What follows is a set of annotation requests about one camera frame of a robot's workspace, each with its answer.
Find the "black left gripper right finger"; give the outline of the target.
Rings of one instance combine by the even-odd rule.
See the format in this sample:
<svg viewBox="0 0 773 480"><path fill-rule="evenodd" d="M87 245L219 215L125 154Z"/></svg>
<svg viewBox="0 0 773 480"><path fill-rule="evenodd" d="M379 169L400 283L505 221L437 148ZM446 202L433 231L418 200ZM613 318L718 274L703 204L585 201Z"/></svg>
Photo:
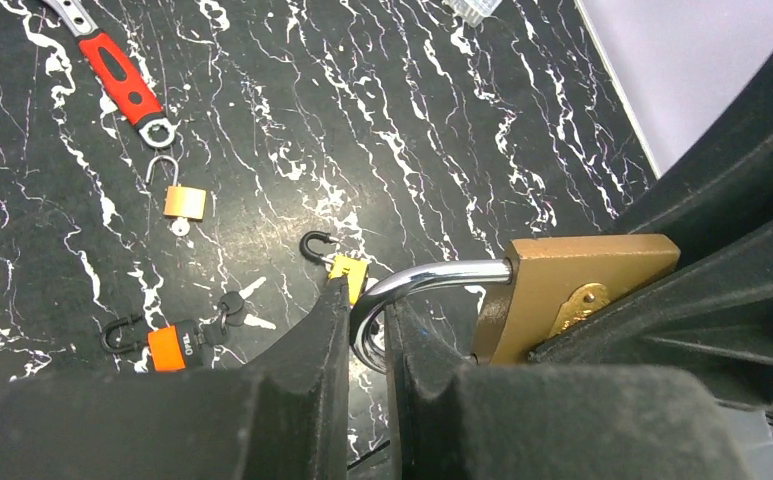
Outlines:
<svg viewBox="0 0 773 480"><path fill-rule="evenodd" d="M404 301L385 312L400 479L748 479L706 388L654 366L479 366Z"/></svg>

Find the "large brass padlock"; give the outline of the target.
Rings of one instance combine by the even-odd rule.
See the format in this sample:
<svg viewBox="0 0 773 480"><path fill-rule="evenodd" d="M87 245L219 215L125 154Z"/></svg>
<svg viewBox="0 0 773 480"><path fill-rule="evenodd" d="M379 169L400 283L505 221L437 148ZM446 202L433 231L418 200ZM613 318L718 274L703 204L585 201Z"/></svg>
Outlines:
<svg viewBox="0 0 773 480"><path fill-rule="evenodd" d="M396 272L362 294L350 314L350 345L386 370L369 328L385 306L415 293L481 285L486 290L471 353L486 364L524 362L529 351L672 273L679 247L662 234L517 239L501 259L429 263Z"/></svg>

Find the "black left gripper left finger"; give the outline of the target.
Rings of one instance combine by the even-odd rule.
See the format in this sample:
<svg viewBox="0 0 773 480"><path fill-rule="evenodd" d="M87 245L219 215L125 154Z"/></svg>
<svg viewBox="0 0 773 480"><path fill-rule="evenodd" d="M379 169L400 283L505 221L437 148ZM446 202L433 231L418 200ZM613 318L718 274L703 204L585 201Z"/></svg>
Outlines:
<svg viewBox="0 0 773 480"><path fill-rule="evenodd" d="M0 396L0 479L343 479L348 285L231 369L52 376Z"/></svg>

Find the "yellow padlock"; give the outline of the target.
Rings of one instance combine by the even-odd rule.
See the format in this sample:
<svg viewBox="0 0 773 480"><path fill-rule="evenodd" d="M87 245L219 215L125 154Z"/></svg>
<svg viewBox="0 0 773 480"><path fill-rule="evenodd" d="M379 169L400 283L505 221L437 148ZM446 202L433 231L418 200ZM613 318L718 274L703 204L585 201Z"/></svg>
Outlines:
<svg viewBox="0 0 773 480"><path fill-rule="evenodd" d="M308 261L326 265L329 268L329 279L345 277L348 283L349 304L355 306L366 289L369 263L341 254L328 258L311 248L310 243L312 241L324 244L338 244L339 239L328 232L308 231L299 240L299 251Z"/></svg>

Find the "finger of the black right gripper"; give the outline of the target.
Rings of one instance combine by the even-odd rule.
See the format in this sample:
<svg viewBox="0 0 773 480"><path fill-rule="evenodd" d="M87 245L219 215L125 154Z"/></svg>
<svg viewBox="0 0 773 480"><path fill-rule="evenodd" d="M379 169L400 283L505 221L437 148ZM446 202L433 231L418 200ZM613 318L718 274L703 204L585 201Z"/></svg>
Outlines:
<svg viewBox="0 0 773 480"><path fill-rule="evenodd" d="M693 374L723 405L773 405L773 220L597 311L532 363L659 365Z"/></svg>
<svg viewBox="0 0 773 480"><path fill-rule="evenodd" d="M684 265L773 221L773 52L725 111L626 211L614 234L659 233Z"/></svg>

